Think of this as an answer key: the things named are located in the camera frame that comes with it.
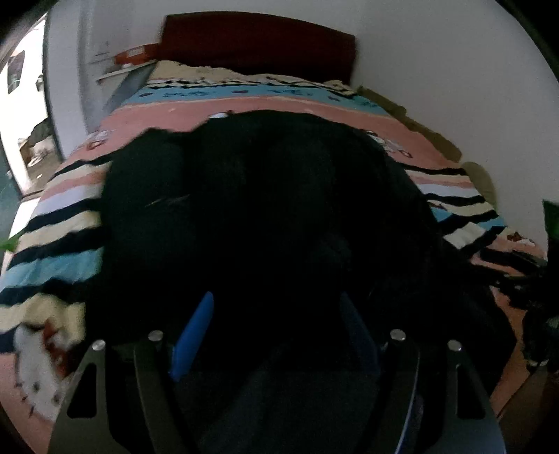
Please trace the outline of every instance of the silver bolt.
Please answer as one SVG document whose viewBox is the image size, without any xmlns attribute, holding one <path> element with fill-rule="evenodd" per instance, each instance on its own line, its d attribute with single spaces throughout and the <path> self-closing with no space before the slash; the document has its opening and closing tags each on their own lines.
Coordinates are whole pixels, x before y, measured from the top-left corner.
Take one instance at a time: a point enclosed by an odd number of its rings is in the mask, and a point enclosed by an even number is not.
<svg viewBox="0 0 559 454">
<path fill-rule="evenodd" d="M 459 352 L 459 351 L 462 350 L 462 344 L 457 340 L 454 340 L 454 339 L 449 340 L 447 345 L 448 345 L 448 348 L 453 352 Z"/>
<path fill-rule="evenodd" d="M 154 329 L 151 333 L 148 334 L 148 339 L 152 342 L 159 342 L 161 339 L 163 339 L 163 331 Z"/>
<path fill-rule="evenodd" d="M 403 342 L 406 340 L 406 333 L 404 333 L 401 329 L 393 329 L 390 331 L 390 338 L 393 341 Z"/>
<path fill-rule="evenodd" d="M 105 348 L 107 344 L 103 339 L 98 339 L 91 344 L 91 348 L 93 348 L 96 352 L 100 352 Z"/>
</svg>

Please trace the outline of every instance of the green object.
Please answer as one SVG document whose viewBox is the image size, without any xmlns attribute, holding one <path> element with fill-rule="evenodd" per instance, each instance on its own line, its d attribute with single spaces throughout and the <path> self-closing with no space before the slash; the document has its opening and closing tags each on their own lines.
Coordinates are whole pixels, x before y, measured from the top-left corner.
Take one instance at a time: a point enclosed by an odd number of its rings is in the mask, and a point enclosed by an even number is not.
<svg viewBox="0 0 559 454">
<path fill-rule="evenodd" d="M 554 240 L 559 240 L 559 204 L 544 200 L 543 217 L 546 222 L 546 232 L 549 237 Z"/>
<path fill-rule="evenodd" d="M 0 250 L 8 250 L 10 252 L 15 252 L 17 248 L 17 243 L 19 242 L 21 235 L 23 235 L 23 230 L 19 231 L 12 237 L 9 237 L 6 241 L 0 243 Z"/>
</svg>

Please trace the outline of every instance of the dark clothing on bed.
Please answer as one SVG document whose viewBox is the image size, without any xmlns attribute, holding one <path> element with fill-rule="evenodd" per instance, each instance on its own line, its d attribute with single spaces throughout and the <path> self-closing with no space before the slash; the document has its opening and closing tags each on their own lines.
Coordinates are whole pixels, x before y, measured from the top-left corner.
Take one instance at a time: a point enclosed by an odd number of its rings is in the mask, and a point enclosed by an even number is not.
<svg viewBox="0 0 559 454">
<path fill-rule="evenodd" d="M 346 291 L 379 344 L 393 328 L 439 349 L 461 341 L 489 392 L 515 345 L 416 185 L 343 124 L 257 111 L 148 130 L 114 153 L 101 218 L 89 338 L 176 339 L 211 291 L 195 370 L 250 371 L 278 346 L 327 337 Z"/>
</svg>

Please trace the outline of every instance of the window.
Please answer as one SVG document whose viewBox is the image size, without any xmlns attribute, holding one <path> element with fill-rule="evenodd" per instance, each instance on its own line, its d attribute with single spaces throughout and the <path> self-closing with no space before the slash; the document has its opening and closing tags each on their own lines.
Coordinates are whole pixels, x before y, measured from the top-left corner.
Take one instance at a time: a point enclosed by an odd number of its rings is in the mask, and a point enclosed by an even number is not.
<svg viewBox="0 0 559 454">
<path fill-rule="evenodd" d="M 11 56 L 8 60 L 8 94 L 20 85 L 24 59 L 25 51 L 23 50 L 19 54 Z"/>
</svg>

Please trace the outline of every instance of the wooden headboard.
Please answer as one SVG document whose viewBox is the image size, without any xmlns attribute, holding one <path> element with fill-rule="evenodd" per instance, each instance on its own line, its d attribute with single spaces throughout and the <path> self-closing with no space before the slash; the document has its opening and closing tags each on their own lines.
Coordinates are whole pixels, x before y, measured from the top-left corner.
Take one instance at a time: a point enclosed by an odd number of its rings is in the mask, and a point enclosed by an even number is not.
<svg viewBox="0 0 559 454">
<path fill-rule="evenodd" d="M 315 23 L 249 12 L 169 15 L 159 60 L 349 83 L 355 36 Z"/>
</svg>

